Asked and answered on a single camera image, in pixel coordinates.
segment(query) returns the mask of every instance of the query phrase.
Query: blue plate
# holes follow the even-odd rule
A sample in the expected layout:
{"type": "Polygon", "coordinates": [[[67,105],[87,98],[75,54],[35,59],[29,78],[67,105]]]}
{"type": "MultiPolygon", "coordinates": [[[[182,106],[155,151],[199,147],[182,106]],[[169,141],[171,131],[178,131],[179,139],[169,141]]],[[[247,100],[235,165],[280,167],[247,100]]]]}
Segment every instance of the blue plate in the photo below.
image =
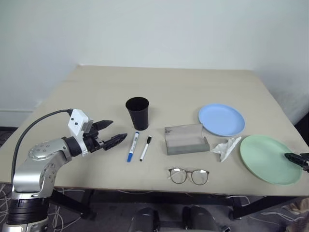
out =
{"type": "Polygon", "coordinates": [[[222,104],[205,105],[198,113],[204,128],[219,136],[234,136],[245,129],[245,119],[237,110],[222,104]]]}

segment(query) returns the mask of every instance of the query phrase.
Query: green plate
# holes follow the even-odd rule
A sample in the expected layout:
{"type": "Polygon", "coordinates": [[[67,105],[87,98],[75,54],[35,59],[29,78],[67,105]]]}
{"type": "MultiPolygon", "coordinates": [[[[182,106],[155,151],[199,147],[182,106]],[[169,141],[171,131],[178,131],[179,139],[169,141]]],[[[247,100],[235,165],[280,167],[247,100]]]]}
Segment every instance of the green plate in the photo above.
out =
{"type": "Polygon", "coordinates": [[[251,135],[240,145],[240,154],[247,168],[271,184],[290,185],[301,175],[300,166],[290,162],[285,153],[291,152],[282,143],[263,135],[251,135]]]}

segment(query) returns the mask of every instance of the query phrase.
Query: black cup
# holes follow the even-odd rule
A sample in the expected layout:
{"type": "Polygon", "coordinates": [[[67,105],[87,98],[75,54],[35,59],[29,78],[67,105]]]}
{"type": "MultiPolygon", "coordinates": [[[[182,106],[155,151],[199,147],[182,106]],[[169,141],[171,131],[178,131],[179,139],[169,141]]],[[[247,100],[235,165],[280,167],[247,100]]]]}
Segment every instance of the black cup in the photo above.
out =
{"type": "Polygon", "coordinates": [[[142,97],[131,98],[126,102],[134,128],[138,131],[148,128],[148,106],[149,101],[142,97]]]}

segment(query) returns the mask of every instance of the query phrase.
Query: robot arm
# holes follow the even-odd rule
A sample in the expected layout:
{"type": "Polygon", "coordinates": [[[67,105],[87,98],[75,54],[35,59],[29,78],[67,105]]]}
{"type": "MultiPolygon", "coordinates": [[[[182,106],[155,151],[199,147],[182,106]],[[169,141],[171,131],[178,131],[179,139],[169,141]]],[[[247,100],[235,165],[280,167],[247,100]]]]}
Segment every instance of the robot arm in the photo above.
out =
{"type": "Polygon", "coordinates": [[[54,190],[56,174],[72,157],[86,156],[103,148],[108,150],[126,138],[119,134],[108,141],[98,138],[98,131],[112,123],[93,123],[83,111],[74,109],[68,127],[72,137],[35,145],[26,161],[16,170],[12,200],[3,232],[43,232],[47,230],[49,197],[54,190]]]}

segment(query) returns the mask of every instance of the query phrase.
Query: eyeglass frame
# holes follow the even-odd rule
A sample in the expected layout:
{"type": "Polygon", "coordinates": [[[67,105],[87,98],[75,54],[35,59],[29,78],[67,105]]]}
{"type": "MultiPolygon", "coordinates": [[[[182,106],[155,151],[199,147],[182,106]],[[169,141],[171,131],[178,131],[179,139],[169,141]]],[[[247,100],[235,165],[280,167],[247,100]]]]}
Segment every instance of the eyeglass frame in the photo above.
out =
{"type": "MultiPolygon", "coordinates": [[[[170,169],[169,169],[169,176],[170,176],[170,179],[171,179],[172,181],[173,181],[172,170],[174,170],[174,169],[175,169],[175,168],[170,168],[170,169]]],[[[187,171],[186,169],[183,169],[183,168],[178,168],[178,169],[184,170],[184,171],[185,171],[185,179],[184,179],[184,181],[182,181],[181,183],[177,183],[177,182],[173,181],[175,184],[183,184],[183,183],[187,180],[187,178],[188,178],[188,173],[191,173],[191,179],[192,179],[193,183],[196,184],[196,185],[204,185],[204,184],[206,184],[207,181],[208,181],[208,177],[209,177],[209,173],[210,173],[210,172],[208,172],[208,171],[206,171],[206,170],[204,170],[204,169],[196,169],[196,170],[194,170],[194,171],[187,171]],[[203,184],[197,184],[197,183],[195,183],[195,181],[194,181],[193,178],[192,178],[192,173],[195,172],[195,171],[199,171],[199,170],[203,170],[203,171],[205,171],[205,172],[207,173],[207,179],[206,179],[206,181],[205,181],[203,184]]]]}

